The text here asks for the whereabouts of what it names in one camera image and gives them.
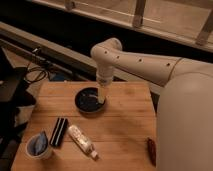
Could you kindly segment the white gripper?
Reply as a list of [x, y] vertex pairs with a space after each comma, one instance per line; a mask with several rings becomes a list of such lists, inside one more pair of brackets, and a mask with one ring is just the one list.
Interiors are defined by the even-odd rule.
[[96, 75], [96, 81], [100, 85], [98, 87], [98, 102], [103, 103], [107, 95], [107, 88], [105, 86], [111, 84], [111, 82], [113, 81], [113, 77]]

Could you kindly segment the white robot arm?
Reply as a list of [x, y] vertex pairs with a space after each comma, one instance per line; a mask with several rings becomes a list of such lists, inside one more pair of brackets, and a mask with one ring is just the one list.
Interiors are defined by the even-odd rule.
[[116, 38], [94, 45], [96, 79], [108, 86], [116, 68], [163, 88], [156, 119], [157, 171], [213, 171], [213, 64], [131, 53]]

